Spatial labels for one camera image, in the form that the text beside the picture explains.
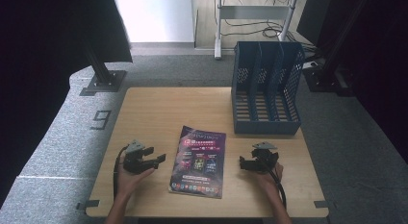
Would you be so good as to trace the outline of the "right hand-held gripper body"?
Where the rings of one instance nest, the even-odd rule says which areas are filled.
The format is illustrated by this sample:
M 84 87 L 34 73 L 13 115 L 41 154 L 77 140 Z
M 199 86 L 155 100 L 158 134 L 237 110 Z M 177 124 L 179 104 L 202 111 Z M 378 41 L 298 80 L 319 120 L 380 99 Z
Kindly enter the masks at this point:
M 255 170 L 260 172 L 272 170 L 279 159 L 277 147 L 267 141 L 253 144 L 252 147 L 254 150 L 251 155 L 255 159 Z

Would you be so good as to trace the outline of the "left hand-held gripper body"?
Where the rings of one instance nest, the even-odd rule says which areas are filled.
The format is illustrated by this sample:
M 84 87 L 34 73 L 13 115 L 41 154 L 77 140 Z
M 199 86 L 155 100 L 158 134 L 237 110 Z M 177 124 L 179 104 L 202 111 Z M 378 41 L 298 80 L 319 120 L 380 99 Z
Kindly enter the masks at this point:
M 134 139 L 125 150 L 123 168 L 133 174 L 141 174 L 141 172 L 149 168 L 158 168 L 158 164 L 154 164 L 153 160 L 145 160 L 143 157 L 143 149 L 145 145 Z

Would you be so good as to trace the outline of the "purple cover magazine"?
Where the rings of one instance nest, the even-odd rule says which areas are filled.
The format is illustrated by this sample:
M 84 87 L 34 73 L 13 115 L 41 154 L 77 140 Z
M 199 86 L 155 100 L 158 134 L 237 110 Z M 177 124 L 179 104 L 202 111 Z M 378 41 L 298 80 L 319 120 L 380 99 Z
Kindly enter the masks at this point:
M 222 198 L 226 134 L 182 128 L 168 190 Z

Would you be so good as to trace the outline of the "blue plastic file rack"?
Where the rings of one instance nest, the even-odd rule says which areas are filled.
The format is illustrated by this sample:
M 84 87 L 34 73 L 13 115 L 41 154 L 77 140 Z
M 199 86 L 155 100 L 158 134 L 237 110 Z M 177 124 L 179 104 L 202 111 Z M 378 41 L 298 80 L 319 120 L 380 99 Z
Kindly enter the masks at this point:
M 295 135 L 301 125 L 295 97 L 304 59 L 298 42 L 237 43 L 231 87 L 235 133 Z

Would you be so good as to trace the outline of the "person's left hand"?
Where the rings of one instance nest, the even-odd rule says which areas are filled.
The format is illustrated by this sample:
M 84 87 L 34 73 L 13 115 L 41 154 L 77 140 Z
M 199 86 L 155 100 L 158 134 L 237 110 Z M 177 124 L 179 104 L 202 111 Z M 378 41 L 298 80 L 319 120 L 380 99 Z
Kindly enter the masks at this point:
M 115 197 L 121 200 L 129 199 L 139 187 L 141 181 L 154 171 L 154 168 L 149 168 L 141 172 L 141 174 L 132 174 L 123 168 L 123 157 L 121 157 L 117 169 L 117 192 Z

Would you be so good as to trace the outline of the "person's right hand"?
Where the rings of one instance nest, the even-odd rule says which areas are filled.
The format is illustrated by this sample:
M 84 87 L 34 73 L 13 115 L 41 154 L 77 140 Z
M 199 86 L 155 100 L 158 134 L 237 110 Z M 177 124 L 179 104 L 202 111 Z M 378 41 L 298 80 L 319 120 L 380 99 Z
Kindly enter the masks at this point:
M 273 175 L 281 182 L 283 166 L 278 162 L 272 169 Z M 274 178 L 269 173 L 256 173 L 255 178 L 260 188 L 267 194 L 279 194 L 279 189 Z

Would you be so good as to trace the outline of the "grey tape strip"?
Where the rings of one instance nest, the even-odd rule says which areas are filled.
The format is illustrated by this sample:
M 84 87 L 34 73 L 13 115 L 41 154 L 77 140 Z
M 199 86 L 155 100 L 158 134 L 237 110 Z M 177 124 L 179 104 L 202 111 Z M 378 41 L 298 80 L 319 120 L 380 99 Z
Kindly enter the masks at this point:
M 315 204 L 315 207 L 316 207 L 317 209 L 322 209 L 322 208 L 336 209 L 336 208 L 337 208 L 336 203 L 333 202 L 333 201 L 327 201 L 327 200 L 324 200 L 324 201 L 315 201 L 314 204 Z
M 85 211 L 87 208 L 99 206 L 99 200 L 88 200 L 85 203 L 77 203 L 76 210 Z

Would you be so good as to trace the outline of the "dark curtain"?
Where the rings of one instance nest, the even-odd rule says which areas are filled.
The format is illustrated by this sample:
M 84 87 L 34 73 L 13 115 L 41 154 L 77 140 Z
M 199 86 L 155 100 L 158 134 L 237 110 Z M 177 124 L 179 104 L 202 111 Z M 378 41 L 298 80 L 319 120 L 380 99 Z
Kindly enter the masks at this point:
M 92 58 L 131 59 L 115 0 L 0 0 L 0 208 Z
M 369 0 L 356 32 L 352 91 L 408 163 L 408 0 Z

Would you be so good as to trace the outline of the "grey metal stand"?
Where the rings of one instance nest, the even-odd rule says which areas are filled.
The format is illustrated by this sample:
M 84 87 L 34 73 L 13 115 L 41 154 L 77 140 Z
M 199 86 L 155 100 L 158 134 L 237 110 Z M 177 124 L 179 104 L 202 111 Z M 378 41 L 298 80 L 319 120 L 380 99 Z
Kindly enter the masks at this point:
M 215 51 L 216 60 L 222 57 L 221 51 L 221 20 L 222 19 L 266 19 L 282 20 L 283 28 L 278 34 L 279 41 L 285 41 L 293 18 L 297 0 L 289 0 L 288 5 L 278 6 L 226 6 L 222 0 L 215 0 L 215 16 L 217 23 Z

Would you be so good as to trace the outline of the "black post with base plate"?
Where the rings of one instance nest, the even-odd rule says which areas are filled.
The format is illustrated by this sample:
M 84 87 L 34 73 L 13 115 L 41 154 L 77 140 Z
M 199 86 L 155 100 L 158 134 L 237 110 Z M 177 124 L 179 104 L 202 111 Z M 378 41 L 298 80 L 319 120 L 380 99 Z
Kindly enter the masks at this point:
M 316 47 L 303 70 L 312 92 L 353 96 L 353 73 L 346 55 L 352 53 L 356 26 L 369 0 L 307 0 L 297 31 Z
M 126 76 L 125 70 L 109 70 L 97 57 L 89 43 L 84 43 L 84 52 L 94 71 L 87 87 L 80 92 L 81 96 L 94 96 L 97 92 L 118 92 Z

